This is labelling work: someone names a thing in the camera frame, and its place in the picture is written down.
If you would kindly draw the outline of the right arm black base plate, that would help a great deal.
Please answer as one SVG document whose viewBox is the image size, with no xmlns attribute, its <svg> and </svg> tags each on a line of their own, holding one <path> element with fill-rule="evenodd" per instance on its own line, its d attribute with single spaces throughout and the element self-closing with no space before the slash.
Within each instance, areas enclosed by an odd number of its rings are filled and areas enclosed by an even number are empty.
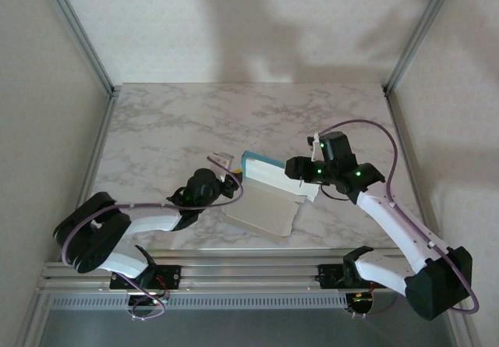
<svg viewBox="0 0 499 347">
<path fill-rule="evenodd" d="M 315 281 L 321 289 L 385 289 L 376 282 L 366 281 L 354 275 L 346 264 L 320 264 Z"/>
</svg>

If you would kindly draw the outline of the left lit circuit board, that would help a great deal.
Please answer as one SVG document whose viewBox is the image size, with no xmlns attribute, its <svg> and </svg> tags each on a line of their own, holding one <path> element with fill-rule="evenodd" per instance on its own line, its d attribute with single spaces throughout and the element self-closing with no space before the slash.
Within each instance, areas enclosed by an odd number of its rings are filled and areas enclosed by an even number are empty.
<svg viewBox="0 0 499 347">
<path fill-rule="evenodd" d="M 163 295 L 163 296 L 156 296 L 159 298 L 160 301 L 163 303 L 167 303 L 170 299 L 170 295 Z M 145 307 L 156 307 L 158 306 L 158 301 L 157 299 L 152 299 L 149 296 L 145 295 L 130 295 L 128 298 L 128 306 L 130 307 L 140 307 L 140 306 L 145 306 Z"/>
</svg>

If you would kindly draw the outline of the teal and white paper box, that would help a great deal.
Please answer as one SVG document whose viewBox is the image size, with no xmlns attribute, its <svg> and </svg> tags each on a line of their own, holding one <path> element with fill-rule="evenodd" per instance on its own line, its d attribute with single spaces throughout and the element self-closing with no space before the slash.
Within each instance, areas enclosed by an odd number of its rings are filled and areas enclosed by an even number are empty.
<svg viewBox="0 0 499 347">
<path fill-rule="evenodd" d="M 222 221 L 275 243 L 292 233 L 292 224 L 305 201 L 313 202 L 319 186 L 290 179 L 285 165 L 245 151 L 241 157 L 243 195 L 222 208 Z"/>
</svg>

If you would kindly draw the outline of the left aluminium frame post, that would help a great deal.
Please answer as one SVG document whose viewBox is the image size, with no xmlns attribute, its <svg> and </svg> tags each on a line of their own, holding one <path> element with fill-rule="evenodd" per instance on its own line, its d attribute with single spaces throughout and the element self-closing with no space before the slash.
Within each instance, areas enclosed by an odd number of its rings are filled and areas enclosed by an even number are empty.
<svg viewBox="0 0 499 347">
<path fill-rule="evenodd" d="M 83 52 L 84 57 L 89 62 L 98 82 L 102 86 L 103 91 L 112 97 L 115 92 L 115 85 L 111 81 L 102 61 L 100 60 L 97 51 L 92 45 L 83 24 L 80 22 L 78 15 L 70 0 L 52 0 L 55 8 L 59 11 L 63 21 L 67 24 L 70 34 Z"/>
</svg>

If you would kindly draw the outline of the right aluminium frame post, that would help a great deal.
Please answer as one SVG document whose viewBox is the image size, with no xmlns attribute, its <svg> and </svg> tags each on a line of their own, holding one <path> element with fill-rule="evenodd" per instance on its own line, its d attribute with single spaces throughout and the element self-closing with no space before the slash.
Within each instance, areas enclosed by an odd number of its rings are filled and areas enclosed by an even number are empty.
<svg viewBox="0 0 499 347">
<path fill-rule="evenodd" d="M 406 42 L 395 67 L 383 85 L 383 91 L 386 96 L 394 92 L 401 82 L 445 1 L 446 0 L 429 0 L 423 14 L 419 18 L 414 30 Z"/>
</svg>

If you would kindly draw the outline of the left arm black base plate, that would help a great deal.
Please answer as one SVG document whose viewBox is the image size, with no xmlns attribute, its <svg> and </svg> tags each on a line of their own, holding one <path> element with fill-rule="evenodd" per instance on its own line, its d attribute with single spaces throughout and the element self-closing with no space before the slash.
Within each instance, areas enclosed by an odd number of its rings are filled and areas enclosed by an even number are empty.
<svg viewBox="0 0 499 347">
<path fill-rule="evenodd" d="M 148 267 L 137 278 L 134 278 L 138 286 L 146 290 L 176 290 L 179 288 L 181 279 L 179 265 L 155 265 Z M 134 287 L 124 278 L 113 273 L 115 279 L 111 279 L 109 288 L 112 290 L 132 290 Z"/>
</svg>

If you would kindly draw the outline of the aluminium frame post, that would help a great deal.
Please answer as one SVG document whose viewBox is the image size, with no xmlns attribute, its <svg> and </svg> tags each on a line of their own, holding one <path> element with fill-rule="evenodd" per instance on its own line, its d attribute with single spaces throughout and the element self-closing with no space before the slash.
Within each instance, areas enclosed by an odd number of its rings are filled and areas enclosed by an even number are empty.
<svg viewBox="0 0 499 347">
<path fill-rule="evenodd" d="M 55 8 L 59 11 L 63 21 L 67 24 L 70 34 L 83 52 L 84 57 L 89 62 L 98 82 L 102 86 L 103 91 L 112 97 L 115 92 L 115 85 L 111 81 L 102 61 L 100 60 L 97 51 L 92 45 L 83 24 L 80 22 L 78 15 L 70 0 L 52 0 Z"/>
<path fill-rule="evenodd" d="M 429 0 L 423 14 L 419 18 L 414 30 L 406 42 L 395 67 L 383 85 L 383 91 L 386 96 L 394 92 L 401 82 L 445 1 L 446 0 Z"/>
</svg>

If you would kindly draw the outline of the aluminium mounting rail beam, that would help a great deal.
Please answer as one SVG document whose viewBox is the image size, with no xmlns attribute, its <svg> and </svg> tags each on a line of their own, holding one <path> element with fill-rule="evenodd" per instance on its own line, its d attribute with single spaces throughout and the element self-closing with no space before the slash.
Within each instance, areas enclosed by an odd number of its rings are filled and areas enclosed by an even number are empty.
<svg viewBox="0 0 499 347">
<path fill-rule="evenodd" d="M 179 294 L 318 292 L 314 280 L 320 264 L 340 264 L 351 249 L 153 250 L 157 264 L 179 265 Z M 109 292 L 111 274 L 78 274 L 59 262 L 46 263 L 37 292 Z"/>
</svg>

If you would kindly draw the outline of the right lit circuit board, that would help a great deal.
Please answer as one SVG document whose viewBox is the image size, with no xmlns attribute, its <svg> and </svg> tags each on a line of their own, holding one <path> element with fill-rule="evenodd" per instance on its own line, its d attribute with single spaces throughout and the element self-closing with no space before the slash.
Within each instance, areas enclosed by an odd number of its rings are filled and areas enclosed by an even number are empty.
<svg viewBox="0 0 499 347">
<path fill-rule="evenodd" d="M 364 315 L 373 308 L 373 294 L 371 292 L 347 293 L 346 304 L 348 312 Z"/>
</svg>

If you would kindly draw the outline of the lit circuit board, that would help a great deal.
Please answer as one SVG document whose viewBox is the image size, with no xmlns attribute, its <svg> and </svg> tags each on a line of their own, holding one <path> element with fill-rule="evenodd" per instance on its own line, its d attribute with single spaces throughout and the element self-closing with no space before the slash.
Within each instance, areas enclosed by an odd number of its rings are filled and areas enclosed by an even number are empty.
<svg viewBox="0 0 499 347">
<path fill-rule="evenodd" d="M 163 303 L 167 303 L 170 299 L 170 295 L 163 295 L 163 296 L 156 296 L 159 298 L 160 301 Z M 130 307 L 140 307 L 140 306 L 145 306 L 145 307 L 156 307 L 158 306 L 158 301 L 157 299 L 152 299 L 149 296 L 145 295 L 130 295 L 128 298 L 128 306 Z"/>
<path fill-rule="evenodd" d="M 373 308 L 373 294 L 371 292 L 347 293 L 346 304 L 348 312 L 364 315 Z"/>
</svg>

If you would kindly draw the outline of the right aluminium side rail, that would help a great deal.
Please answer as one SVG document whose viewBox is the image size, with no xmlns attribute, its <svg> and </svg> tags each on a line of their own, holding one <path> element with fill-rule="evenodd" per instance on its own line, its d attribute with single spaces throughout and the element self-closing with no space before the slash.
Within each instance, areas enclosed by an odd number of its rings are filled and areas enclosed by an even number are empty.
<svg viewBox="0 0 499 347">
<path fill-rule="evenodd" d="M 384 96 L 391 115 L 393 126 L 395 128 L 395 132 L 397 134 L 398 142 L 403 153 L 403 158 L 409 175 L 412 191 L 416 199 L 423 223 L 432 232 L 435 232 L 437 235 L 441 235 L 441 229 L 434 214 L 430 199 L 425 194 L 425 182 L 422 178 L 422 173 L 420 171 L 415 148 L 413 146 L 409 128 L 405 122 L 398 97 L 394 91 L 388 92 L 387 90 L 384 90 Z"/>
</svg>

